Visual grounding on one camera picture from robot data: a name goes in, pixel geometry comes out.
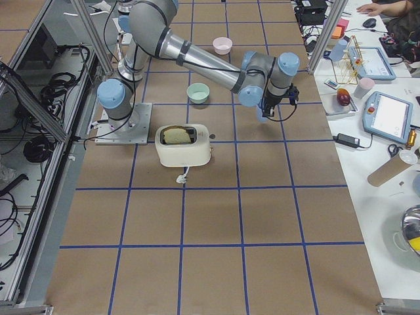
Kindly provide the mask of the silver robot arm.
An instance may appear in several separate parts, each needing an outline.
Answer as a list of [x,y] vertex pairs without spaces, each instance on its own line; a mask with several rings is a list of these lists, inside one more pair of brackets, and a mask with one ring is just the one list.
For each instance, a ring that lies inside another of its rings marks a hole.
[[136,59],[152,57],[175,62],[218,83],[238,96],[240,104],[257,107],[262,118],[272,120],[280,102],[299,101],[292,80],[299,57],[285,52],[278,57],[247,51],[239,68],[177,36],[170,24],[177,15],[178,1],[127,1],[129,13],[119,18],[121,28],[132,35]]

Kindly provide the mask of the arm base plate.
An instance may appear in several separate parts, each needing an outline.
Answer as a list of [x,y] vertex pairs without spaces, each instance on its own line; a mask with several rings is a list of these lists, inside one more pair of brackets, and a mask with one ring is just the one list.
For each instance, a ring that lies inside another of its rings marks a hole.
[[94,141],[100,145],[146,145],[152,116],[152,103],[136,103],[129,119],[114,121],[108,119],[105,109],[101,119],[105,123],[98,125]]

